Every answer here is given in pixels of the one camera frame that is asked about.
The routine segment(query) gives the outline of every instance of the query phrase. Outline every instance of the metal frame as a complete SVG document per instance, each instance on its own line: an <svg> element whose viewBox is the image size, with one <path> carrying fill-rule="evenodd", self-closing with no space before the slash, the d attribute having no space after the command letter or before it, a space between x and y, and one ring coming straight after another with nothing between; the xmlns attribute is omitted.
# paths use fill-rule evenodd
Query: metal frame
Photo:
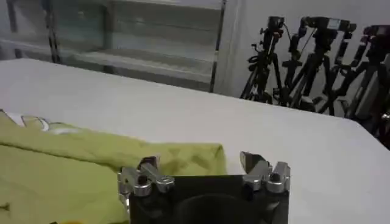
<svg viewBox="0 0 390 224"><path fill-rule="evenodd" d="M239 40L239 23L244 1L228 0L224 12L224 27L221 32L221 42L218 52L218 67L214 81L214 93L229 94L229 80L232 78L232 69L236 56L236 47Z"/></svg>
<svg viewBox="0 0 390 224"><path fill-rule="evenodd" d="M7 9L8 9L8 19L10 22L10 31L11 33L18 32L18 23L16 21L15 13L15 0L7 0ZM22 58L22 52L20 49L15 48L14 50L16 58Z"/></svg>
<svg viewBox="0 0 390 224"><path fill-rule="evenodd" d="M218 37L217 37L217 42L215 46L215 55L217 57L214 58L213 62L213 70L211 72L211 81L210 81L210 93L214 92L214 84L215 84L215 76L217 72L217 66L218 66L218 54L219 54L219 48L221 45L221 38L222 38L222 30L224 28L224 17L225 17L225 10L226 10L226 2L227 0L222 0L222 5L221 5L221 14L219 16L219 26L218 26Z"/></svg>

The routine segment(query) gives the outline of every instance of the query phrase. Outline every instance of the camera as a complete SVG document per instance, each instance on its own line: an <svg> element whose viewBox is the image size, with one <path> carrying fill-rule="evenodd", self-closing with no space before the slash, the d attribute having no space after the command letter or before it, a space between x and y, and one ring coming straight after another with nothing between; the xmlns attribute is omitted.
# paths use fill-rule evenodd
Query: camera
<svg viewBox="0 0 390 224"><path fill-rule="evenodd" d="M353 32L356 30L356 24L350 23L348 20L333 19L327 17L306 17L304 19L307 25L311 28L319 30L335 30L342 32Z"/></svg>
<svg viewBox="0 0 390 224"><path fill-rule="evenodd" d="M279 33L281 32L283 28L283 24L285 22L285 19L283 17L279 16L270 16L268 18L268 29L271 32Z"/></svg>

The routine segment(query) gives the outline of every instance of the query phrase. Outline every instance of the tripod leg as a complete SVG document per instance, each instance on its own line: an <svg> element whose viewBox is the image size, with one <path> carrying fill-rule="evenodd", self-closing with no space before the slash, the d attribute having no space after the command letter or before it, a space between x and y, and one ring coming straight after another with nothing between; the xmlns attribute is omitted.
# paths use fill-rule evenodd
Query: tripod leg
<svg viewBox="0 0 390 224"><path fill-rule="evenodd" d="M257 68L250 74L248 81L245 84L245 88L243 92L241 93L241 96L239 98L241 99L247 99L249 97L250 91L253 88L253 85L255 84L256 80L256 74L257 73Z"/></svg>
<svg viewBox="0 0 390 224"><path fill-rule="evenodd" d="M292 91L295 89L295 87L298 85L298 83L302 80L303 76L305 75L306 70L309 67L307 62L304 64L302 69L299 71L297 77L292 81L292 84L291 84L291 87L290 87L290 90L289 90L290 94L292 93Z"/></svg>
<svg viewBox="0 0 390 224"><path fill-rule="evenodd" d="M276 75L276 82L278 85L278 92L279 92L279 104L282 107L285 107L287 104L287 97L285 96L286 90L282 87L282 78L280 77L280 70L279 70L279 60L277 54L272 54L272 63L274 64L275 69L275 75Z"/></svg>
<svg viewBox="0 0 390 224"><path fill-rule="evenodd" d="M368 85L370 84L372 76L375 74L377 69L378 68L375 65L369 65L368 68L366 69L366 73L364 74L360 87L358 88L358 91L356 92L355 97L352 100L352 103L350 105L350 108L347 111L347 114L345 115L345 118L353 119L355 117L356 112L358 111L358 108L360 106L360 103L367 91Z"/></svg>
<svg viewBox="0 0 390 224"><path fill-rule="evenodd" d="M359 67L356 68L355 71L350 70L346 74L346 77L345 77L344 81L342 81L342 84L341 84L340 88L338 88L336 90L336 94L338 96L346 96L350 85L353 83L353 81L355 81L355 79L361 73L363 73L365 70L367 70L367 68L368 68L368 63L367 62L363 62L362 64L359 65Z"/></svg>
<svg viewBox="0 0 390 224"><path fill-rule="evenodd" d="M334 71L330 70L330 59L326 55L324 56L324 68L325 68L326 82L325 82L323 92L326 93L326 95L328 96L328 100L330 99L333 101L328 107L329 107L329 115L334 116L335 115L334 101L335 101L336 97L332 96L333 95L332 88L333 88L333 84L336 81L336 77L337 77L339 70L338 69L335 69Z"/></svg>
<svg viewBox="0 0 390 224"><path fill-rule="evenodd" d="M296 80L298 78L301 79L303 76L302 81L299 83L299 86L298 86L297 90L295 91L294 96L292 97L292 101L291 101L291 104L289 106L290 108L297 108L299 105L299 100L302 97L302 90L304 89L306 82L307 82L307 79L308 79L308 77L307 77L308 76L308 68L310 68L309 65L311 66L311 63L313 61L313 55L314 54L310 54L308 56L305 65L300 70L300 72L296 78Z"/></svg>
<svg viewBox="0 0 390 224"><path fill-rule="evenodd" d="M278 60L278 55L275 53L272 54L272 64L274 64L276 82L277 82L278 88L282 89L282 79L280 78L279 60Z"/></svg>
<svg viewBox="0 0 390 224"><path fill-rule="evenodd" d="M386 113L386 99L389 94L389 83L387 77L387 70L384 65L380 65L378 67L378 81L379 88L377 96L372 104L372 108L370 113L372 115L372 126L370 132L372 134L376 134L378 129L380 128L382 121L382 115Z"/></svg>

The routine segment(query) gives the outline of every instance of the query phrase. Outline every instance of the white table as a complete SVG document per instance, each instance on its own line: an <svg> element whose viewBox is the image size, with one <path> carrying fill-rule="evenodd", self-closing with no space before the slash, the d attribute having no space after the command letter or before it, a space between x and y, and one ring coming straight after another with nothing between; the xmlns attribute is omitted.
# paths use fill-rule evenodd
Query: white table
<svg viewBox="0 0 390 224"><path fill-rule="evenodd" d="M389 223L390 152L357 123L35 60L0 62L0 108L152 142L220 142L291 166L289 223Z"/></svg>

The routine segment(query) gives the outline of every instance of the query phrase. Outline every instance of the metal bracket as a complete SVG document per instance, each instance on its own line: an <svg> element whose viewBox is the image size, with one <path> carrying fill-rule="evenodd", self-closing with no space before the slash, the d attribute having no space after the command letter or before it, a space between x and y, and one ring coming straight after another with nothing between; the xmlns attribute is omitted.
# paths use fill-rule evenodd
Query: metal bracket
<svg viewBox="0 0 390 224"><path fill-rule="evenodd" d="M285 162L278 162L274 171L270 174L267 183L269 192L280 194L290 191L290 167Z"/></svg>
<svg viewBox="0 0 390 224"><path fill-rule="evenodd" d="M151 194L152 183L136 168L122 167L118 173L118 191L126 198L130 193L138 197L145 197Z"/></svg>
<svg viewBox="0 0 390 224"><path fill-rule="evenodd" d="M244 184L250 186L253 191L259 191L264 181L267 181L272 171L272 166L265 160L259 161L256 166L243 176Z"/></svg>
<svg viewBox="0 0 390 224"><path fill-rule="evenodd" d="M278 162L272 171L269 162L261 160L247 175L243 176L243 181L254 192L265 186L267 191L281 194L290 190L290 167L287 163Z"/></svg>
<svg viewBox="0 0 390 224"><path fill-rule="evenodd" d="M157 169L157 158L155 156L142 159L138 170L147 176L161 193L167 193L175 186L175 179L170 176L165 176L159 173Z"/></svg>

